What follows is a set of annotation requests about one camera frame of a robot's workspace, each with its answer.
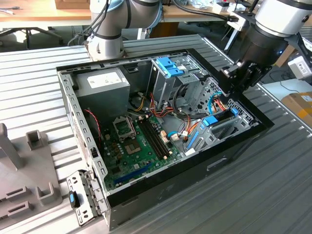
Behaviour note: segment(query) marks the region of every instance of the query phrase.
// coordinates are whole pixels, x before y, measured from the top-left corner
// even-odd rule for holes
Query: motherboard
[[[141,120],[127,120],[108,126],[103,131],[103,160],[108,169],[104,182],[108,190],[115,189],[145,174],[178,161],[182,155],[170,141],[153,115]],[[120,138],[134,130],[136,137]]]

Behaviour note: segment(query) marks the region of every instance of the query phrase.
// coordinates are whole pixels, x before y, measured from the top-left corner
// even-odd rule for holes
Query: slotted aluminum surface
[[[198,35],[127,41],[128,54],[195,48],[217,69],[232,61]],[[89,61],[85,48],[2,53],[0,122],[9,137],[47,133],[63,202],[0,233],[107,233],[102,218],[80,228],[67,197],[66,177],[83,169],[65,115],[55,66]],[[116,234],[310,233],[311,134],[256,86],[246,96],[273,122],[269,133],[237,161],[125,223]]]

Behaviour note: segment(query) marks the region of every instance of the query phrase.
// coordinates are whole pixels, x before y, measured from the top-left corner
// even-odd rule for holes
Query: blue latch
[[[69,199],[70,199],[70,202],[74,202],[74,195],[73,195],[73,194],[70,194],[70,195],[69,195]]]
[[[236,108],[232,108],[231,112],[235,115],[238,116],[238,110]]]
[[[218,120],[214,117],[214,116],[208,116],[206,118],[204,118],[203,120],[203,124],[205,124],[206,127],[208,127],[209,125],[212,125],[214,123],[217,123]]]
[[[184,71],[179,70],[176,64],[168,57],[157,58],[157,62],[161,69],[167,73],[168,77],[177,77],[184,74]]]

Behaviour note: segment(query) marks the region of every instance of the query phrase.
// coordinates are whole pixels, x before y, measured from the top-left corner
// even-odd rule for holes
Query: blue plastic tab
[[[157,62],[161,69],[167,73],[168,77],[177,77],[184,74],[184,71],[179,70],[176,64],[168,57],[157,58]]]
[[[194,141],[195,141],[196,137],[198,136],[198,134],[199,134],[199,132],[198,132],[198,131],[196,131],[196,133],[194,134],[194,136],[193,136],[193,138],[192,138],[192,140],[191,140],[190,144],[186,147],[186,149],[187,149],[187,150],[189,150],[189,149],[190,149],[190,147],[191,147],[191,146],[192,146],[192,144],[194,143]]]
[[[70,199],[70,202],[74,202],[74,195],[70,194],[69,199]]]
[[[208,116],[204,118],[203,123],[208,127],[209,125],[212,125],[214,123],[217,123],[218,120],[214,116]]]
[[[232,108],[231,112],[235,115],[238,116],[238,110],[236,108]]]

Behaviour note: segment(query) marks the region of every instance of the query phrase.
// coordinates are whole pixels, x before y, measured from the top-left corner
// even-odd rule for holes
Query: wooden desk
[[[73,26],[91,23],[90,10],[57,10],[53,0],[0,0],[0,7],[12,6],[19,6],[22,10],[13,10],[15,15],[0,13],[0,27]],[[220,20],[215,17],[191,14],[174,5],[164,6],[163,9],[164,19],[161,22]]]
[[[15,15],[0,12],[0,27],[42,27],[88,25],[90,10],[57,10],[53,0],[0,0],[0,7],[19,6]]]

